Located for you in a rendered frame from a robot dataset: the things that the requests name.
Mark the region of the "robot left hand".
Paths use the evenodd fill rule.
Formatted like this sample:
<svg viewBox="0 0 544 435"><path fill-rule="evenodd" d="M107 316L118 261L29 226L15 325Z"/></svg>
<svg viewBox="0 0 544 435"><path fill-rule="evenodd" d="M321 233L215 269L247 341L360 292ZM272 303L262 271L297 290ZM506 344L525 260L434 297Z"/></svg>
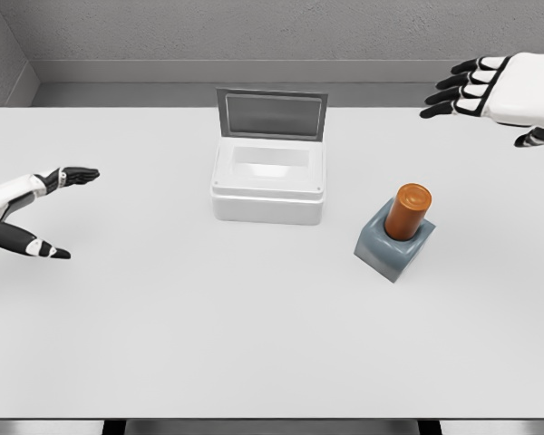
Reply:
<svg viewBox="0 0 544 435"><path fill-rule="evenodd" d="M97 169L60 167L51 172L28 174L0 184L0 248L23 256L69 259L71 254L35 234L9 224L7 218L58 189L85 185L100 177Z"/></svg>

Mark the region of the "grey hinged box lid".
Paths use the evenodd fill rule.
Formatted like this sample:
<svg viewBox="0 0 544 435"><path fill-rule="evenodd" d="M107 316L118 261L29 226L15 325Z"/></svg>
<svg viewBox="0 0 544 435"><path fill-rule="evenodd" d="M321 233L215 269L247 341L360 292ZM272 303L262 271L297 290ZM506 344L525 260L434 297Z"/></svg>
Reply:
<svg viewBox="0 0 544 435"><path fill-rule="evenodd" d="M218 88L221 135L321 142L328 94Z"/></svg>

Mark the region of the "orange cylinder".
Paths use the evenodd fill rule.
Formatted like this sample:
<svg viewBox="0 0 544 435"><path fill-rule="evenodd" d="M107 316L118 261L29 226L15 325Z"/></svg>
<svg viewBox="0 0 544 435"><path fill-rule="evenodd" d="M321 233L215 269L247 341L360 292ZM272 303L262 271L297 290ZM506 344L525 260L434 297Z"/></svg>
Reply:
<svg viewBox="0 0 544 435"><path fill-rule="evenodd" d="M407 183L399 187L388 216L384 221L387 235L395 240L411 239L432 204L432 194L424 186Z"/></svg>

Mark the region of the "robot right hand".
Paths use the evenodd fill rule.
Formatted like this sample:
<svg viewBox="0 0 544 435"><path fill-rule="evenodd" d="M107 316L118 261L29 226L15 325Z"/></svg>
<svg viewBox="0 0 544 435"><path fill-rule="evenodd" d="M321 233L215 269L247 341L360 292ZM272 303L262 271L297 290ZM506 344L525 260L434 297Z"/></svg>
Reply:
<svg viewBox="0 0 544 435"><path fill-rule="evenodd" d="M482 56L452 67L425 99L420 117L460 114L500 125L529 127L514 146L544 146L544 53Z"/></svg>

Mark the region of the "grey block holder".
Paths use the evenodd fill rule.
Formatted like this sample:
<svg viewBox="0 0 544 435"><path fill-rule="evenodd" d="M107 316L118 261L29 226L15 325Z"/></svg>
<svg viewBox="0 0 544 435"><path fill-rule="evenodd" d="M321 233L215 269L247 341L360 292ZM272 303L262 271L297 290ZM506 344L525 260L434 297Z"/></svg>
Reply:
<svg viewBox="0 0 544 435"><path fill-rule="evenodd" d="M356 242L354 254L380 275L395 283L421 253L436 226L424 219L411 239L393 239L384 229L384 221L390 208L391 202L386 203L365 224Z"/></svg>

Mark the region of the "white open box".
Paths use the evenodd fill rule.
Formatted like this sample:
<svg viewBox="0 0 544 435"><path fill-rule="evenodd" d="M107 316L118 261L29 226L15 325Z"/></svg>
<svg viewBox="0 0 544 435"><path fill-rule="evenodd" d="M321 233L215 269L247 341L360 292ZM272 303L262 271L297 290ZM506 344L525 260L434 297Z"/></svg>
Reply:
<svg viewBox="0 0 544 435"><path fill-rule="evenodd" d="M322 141L219 139L210 182L219 220L314 226L325 185Z"/></svg>

